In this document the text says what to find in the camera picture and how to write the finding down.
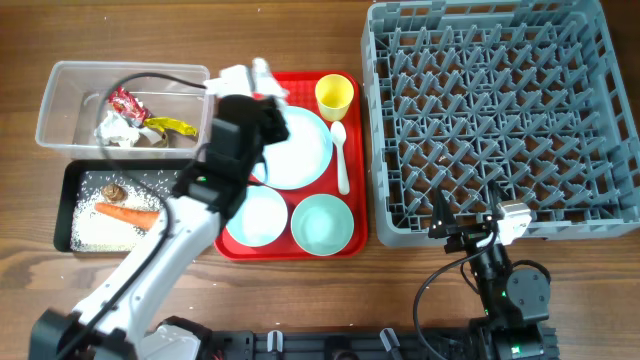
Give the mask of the black plastic tray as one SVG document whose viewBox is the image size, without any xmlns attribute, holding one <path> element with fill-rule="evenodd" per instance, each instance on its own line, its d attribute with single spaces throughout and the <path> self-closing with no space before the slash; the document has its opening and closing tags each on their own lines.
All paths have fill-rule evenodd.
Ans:
<svg viewBox="0 0 640 360">
<path fill-rule="evenodd" d="M 180 171 L 188 162 L 188 159 L 115 160 L 115 164 L 126 171 L 142 173 L 149 173 L 151 170 Z M 59 252 L 72 252 L 73 211 L 80 199 L 82 176 L 90 171 L 113 173 L 113 166 L 105 159 L 83 159 L 70 162 L 65 169 L 53 235 L 53 246 Z"/>
</svg>

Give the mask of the clear plastic bin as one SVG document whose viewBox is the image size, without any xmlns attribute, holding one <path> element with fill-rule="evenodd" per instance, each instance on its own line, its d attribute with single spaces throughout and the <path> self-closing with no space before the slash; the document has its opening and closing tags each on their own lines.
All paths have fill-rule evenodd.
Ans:
<svg viewBox="0 0 640 360">
<path fill-rule="evenodd" d="M 112 106 L 107 104 L 99 111 L 99 102 L 114 83 L 142 72 L 166 74 L 198 84 L 210 77 L 209 70 L 202 65 L 60 61 L 52 69 L 41 102 L 35 132 L 37 144 L 74 159 L 100 158 L 94 130 Z M 142 101 L 152 115 L 184 121 L 197 128 L 198 135 L 183 136 L 169 130 L 167 148 L 156 148 L 147 138 L 131 148 L 111 145 L 112 158 L 189 158 L 209 139 L 213 100 L 202 90 L 152 77 L 131 80 L 123 88 Z"/>
</svg>

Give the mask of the yellow plastic cup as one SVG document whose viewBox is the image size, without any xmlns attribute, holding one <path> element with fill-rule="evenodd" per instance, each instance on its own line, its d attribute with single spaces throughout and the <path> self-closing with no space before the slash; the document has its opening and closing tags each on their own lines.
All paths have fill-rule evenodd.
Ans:
<svg viewBox="0 0 640 360">
<path fill-rule="evenodd" d="M 325 75 L 315 86 L 315 97 L 321 116 L 329 122 L 341 121 L 355 96 L 351 81 L 339 74 Z"/>
</svg>

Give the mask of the brown food lump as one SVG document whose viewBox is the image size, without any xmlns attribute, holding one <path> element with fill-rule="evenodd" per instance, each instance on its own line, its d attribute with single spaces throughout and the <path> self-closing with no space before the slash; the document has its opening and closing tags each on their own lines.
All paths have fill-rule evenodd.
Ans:
<svg viewBox="0 0 640 360">
<path fill-rule="evenodd" d="M 105 185 L 101 189 L 102 196 L 109 202 L 121 202 L 127 198 L 126 190 L 116 183 Z"/>
</svg>

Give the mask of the white rice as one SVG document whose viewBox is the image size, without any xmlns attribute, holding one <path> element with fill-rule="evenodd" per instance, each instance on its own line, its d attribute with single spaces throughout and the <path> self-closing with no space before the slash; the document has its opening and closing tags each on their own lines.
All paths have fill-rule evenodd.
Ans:
<svg viewBox="0 0 640 360">
<path fill-rule="evenodd" d="M 170 187 L 175 183 L 174 171 L 136 171 L 143 182 L 157 192 L 152 195 L 144 188 L 131 182 L 119 172 L 90 171 L 82 176 L 80 199 L 73 211 L 71 249 L 74 252 L 127 252 L 143 239 L 146 231 L 101 214 L 94 209 L 97 203 L 107 203 L 120 207 L 157 211 L 162 209 L 160 200 L 169 195 Z M 127 198 L 121 202 L 109 202 L 101 194 L 101 189 L 110 183 L 116 183 L 127 192 Z"/>
</svg>

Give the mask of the teal green bowl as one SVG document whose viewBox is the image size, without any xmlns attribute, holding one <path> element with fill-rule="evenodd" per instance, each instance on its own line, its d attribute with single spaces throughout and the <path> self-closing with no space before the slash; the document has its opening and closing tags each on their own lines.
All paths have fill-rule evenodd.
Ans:
<svg viewBox="0 0 640 360">
<path fill-rule="evenodd" d="M 343 200 L 329 194 L 316 194 L 295 207 L 290 228 L 294 241 L 306 253 L 332 256 L 351 241 L 355 220 Z"/>
</svg>

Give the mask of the light blue bowl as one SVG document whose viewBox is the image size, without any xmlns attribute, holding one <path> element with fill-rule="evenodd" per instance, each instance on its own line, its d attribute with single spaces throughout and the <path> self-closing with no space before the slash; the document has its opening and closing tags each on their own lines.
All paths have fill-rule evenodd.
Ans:
<svg viewBox="0 0 640 360">
<path fill-rule="evenodd" d="M 266 186 L 250 186 L 226 230 L 241 245 L 262 247 L 283 233 L 288 217 L 286 202 L 277 191 Z"/>
</svg>

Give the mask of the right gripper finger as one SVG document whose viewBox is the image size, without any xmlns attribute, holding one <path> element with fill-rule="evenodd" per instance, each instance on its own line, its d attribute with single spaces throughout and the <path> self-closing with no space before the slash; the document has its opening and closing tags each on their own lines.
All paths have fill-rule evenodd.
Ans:
<svg viewBox="0 0 640 360">
<path fill-rule="evenodd" d="M 499 204 L 508 200 L 508 194 L 495 180 L 490 180 L 487 183 L 487 188 L 491 215 L 494 219 L 502 219 L 503 215 L 499 209 Z"/>
<path fill-rule="evenodd" d="M 456 224 L 455 217 L 451 212 L 448 201 L 446 200 L 443 191 L 440 188 L 436 188 L 433 193 L 433 213 L 432 213 L 432 226 L 453 226 Z"/>
</svg>

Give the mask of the red foil wrapper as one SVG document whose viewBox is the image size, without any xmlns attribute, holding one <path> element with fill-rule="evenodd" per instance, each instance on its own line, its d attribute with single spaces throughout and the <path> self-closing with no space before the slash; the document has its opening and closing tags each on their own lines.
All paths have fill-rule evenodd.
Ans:
<svg viewBox="0 0 640 360">
<path fill-rule="evenodd" d="M 142 102 L 121 86 L 108 96 L 107 101 L 116 113 L 130 120 L 135 127 L 143 127 L 151 115 Z"/>
</svg>

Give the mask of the grey dishwasher rack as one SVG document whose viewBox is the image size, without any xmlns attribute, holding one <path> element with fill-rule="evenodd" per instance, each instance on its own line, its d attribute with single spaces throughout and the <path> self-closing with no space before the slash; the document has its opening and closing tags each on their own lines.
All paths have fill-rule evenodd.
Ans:
<svg viewBox="0 0 640 360">
<path fill-rule="evenodd" d="M 429 246 L 431 193 L 458 221 L 490 182 L 533 213 L 530 237 L 639 226 L 639 137 L 597 1 L 372 5 L 361 40 L 376 230 Z"/>
</svg>

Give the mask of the large light blue plate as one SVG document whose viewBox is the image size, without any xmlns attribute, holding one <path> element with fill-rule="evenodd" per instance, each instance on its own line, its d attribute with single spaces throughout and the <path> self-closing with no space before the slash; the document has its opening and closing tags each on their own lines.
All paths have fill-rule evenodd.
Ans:
<svg viewBox="0 0 640 360">
<path fill-rule="evenodd" d="M 333 143 L 327 125 L 310 110 L 287 106 L 283 117 L 289 137 L 264 148 L 266 162 L 256 164 L 252 175 L 272 188 L 294 190 L 310 185 L 326 171 Z"/>
</svg>

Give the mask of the yellow wrapper strip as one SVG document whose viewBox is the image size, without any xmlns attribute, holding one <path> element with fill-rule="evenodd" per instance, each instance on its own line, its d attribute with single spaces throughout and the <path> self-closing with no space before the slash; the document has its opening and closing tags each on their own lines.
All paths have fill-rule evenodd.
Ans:
<svg viewBox="0 0 640 360">
<path fill-rule="evenodd" d="M 195 137 L 198 135 L 198 129 L 194 126 L 169 117 L 150 117 L 144 120 L 143 125 L 160 135 L 160 140 L 153 144 L 156 148 L 167 148 L 169 146 L 168 130 L 183 136 Z"/>
</svg>

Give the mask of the orange carrot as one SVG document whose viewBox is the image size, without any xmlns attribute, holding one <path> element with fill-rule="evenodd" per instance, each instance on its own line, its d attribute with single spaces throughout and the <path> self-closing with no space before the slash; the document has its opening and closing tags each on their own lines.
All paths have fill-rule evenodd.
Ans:
<svg viewBox="0 0 640 360">
<path fill-rule="evenodd" d="M 159 217 L 157 211 L 143 211 L 107 203 L 97 203 L 94 209 L 104 215 L 123 221 L 145 231 L 150 230 Z"/>
</svg>

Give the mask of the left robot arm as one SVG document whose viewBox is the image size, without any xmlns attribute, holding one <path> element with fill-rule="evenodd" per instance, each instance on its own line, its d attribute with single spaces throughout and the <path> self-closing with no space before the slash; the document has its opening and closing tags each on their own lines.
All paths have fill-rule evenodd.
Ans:
<svg viewBox="0 0 640 360">
<path fill-rule="evenodd" d="M 186 267 L 241 207 L 264 147 L 288 136 L 274 97 L 222 98 L 204 161 L 181 172 L 145 239 L 98 289 L 67 315 L 41 315 L 31 330 L 29 358 L 141 358 L 152 318 Z"/>
</svg>

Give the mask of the white tissue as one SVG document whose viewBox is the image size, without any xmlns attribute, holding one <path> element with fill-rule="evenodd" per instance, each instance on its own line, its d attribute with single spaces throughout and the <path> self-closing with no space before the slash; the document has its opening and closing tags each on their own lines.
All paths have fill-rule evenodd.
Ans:
<svg viewBox="0 0 640 360">
<path fill-rule="evenodd" d="M 279 108 L 288 106 L 286 99 L 289 92 L 276 80 L 264 58 L 256 57 L 252 60 L 252 78 L 256 93 L 274 97 Z"/>
<path fill-rule="evenodd" d="M 127 119 L 114 111 L 108 111 L 106 117 L 94 131 L 97 143 L 103 146 L 118 145 L 123 148 L 134 147 L 140 140 L 140 131 L 132 127 Z"/>
</svg>

